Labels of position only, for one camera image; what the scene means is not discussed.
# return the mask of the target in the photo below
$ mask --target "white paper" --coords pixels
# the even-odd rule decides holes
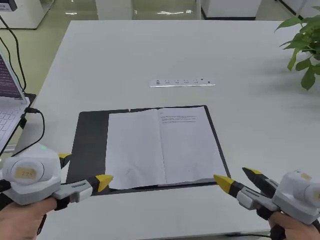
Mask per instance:
[[[204,107],[158,111],[167,184],[226,176]]]
[[[113,189],[227,175],[204,107],[110,114],[105,173]]]
[[[113,189],[166,183],[156,109],[110,114],[105,173]]]

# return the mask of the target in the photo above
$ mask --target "human hand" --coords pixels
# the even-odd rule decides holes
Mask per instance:
[[[280,225],[285,229],[287,240],[320,240],[320,233],[313,225],[306,225],[281,212],[275,212],[269,219],[270,227]]]
[[[57,208],[50,197],[26,206],[11,203],[0,211],[1,240],[35,240],[44,215]]]

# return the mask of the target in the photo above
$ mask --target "black cable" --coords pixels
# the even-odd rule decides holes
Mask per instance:
[[[3,25],[5,25],[6,29],[7,29],[7,30],[12,34],[12,36],[14,37],[15,45],[16,45],[16,55],[17,55],[17,58],[18,58],[18,63],[19,63],[21,75],[22,75],[22,78],[23,78],[23,84],[24,84],[23,91],[25,91],[26,88],[27,88],[27,82],[26,82],[25,73],[24,73],[24,70],[23,70],[22,64],[21,64],[20,48],[19,48],[18,38],[17,38],[17,36],[15,35],[15,33],[12,31],[12,29],[8,26],[8,24],[5,22],[5,20],[2,18],[1,15],[0,15],[0,20],[1,20],[1,22],[3,23]]]
[[[12,66],[10,50],[9,50],[8,46],[6,45],[5,41],[2,39],[2,37],[1,37],[1,36],[0,36],[0,41],[2,42],[2,44],[3,44],[4,48],[6,49],[6,51],[8,52],[8,57],[9,57],[10,67],[11,67],[11,69],[12,69],[12,71],[13,71],[14,75],[15,75],[15,76],[16,76],[16,78],[18,79],[18,82],[19,82],[19,86],[20,86],[20,88],[23,90],[22,85],[21,85],[21,82],[20,82],[20,79],[19,79],[19,77],[18,77],[18,75],[17,75],[17,73],[16,73],[16,71],[15,71],[14,67]]]
[[[25,112],[26,112],[26,113],[31,113],[31,114],[41,114],[42,124],[43,124],[42,134],[41,134],[41,137],[40,137],[37,141],[31,143],[30,145],[28,145],[28,146],[26,146],[25,148],[21,149],[20,151],[16,152],[15,154],[12,155],[12,157],[14,157],[14,156],[22,153],[24,150],[26,150],[26,149],[32,147],[33,145],[37,144],[38,142],[40,142],[40,140],[41,140],[41,139],[44,137],[44,135],[45,135],[46,124],[45,124],[45,116],[43,115],[43,113],[42,113],[41,111],[39,111],[38,109],[35,109],[35,108],[32,108],[32,107],[27,107],[27,108],[25,109]]]
[[[268,238],[268,239],[270,239],[271,238],[271,236],[268,236],[268,235],[262,235],[262,234],[251,234],[251,233],[248,233],[248,234],[226,234],[225,235],[226,237],[232,237],[232,238],[234,238],[234,237],[259,237],[259,238]]]

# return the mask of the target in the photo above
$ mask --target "power strip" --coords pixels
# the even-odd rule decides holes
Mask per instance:
[[[168,88],[168,87],[206,87],[215,86],[211,79],[206,78],[182,78],[182,79],[156,79],[151,80],[151,88]]]

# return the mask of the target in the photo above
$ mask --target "laptop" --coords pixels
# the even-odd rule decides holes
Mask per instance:
[[[30,101],[25,97],[17,77],[0,52],[0,153],[29,105]]]

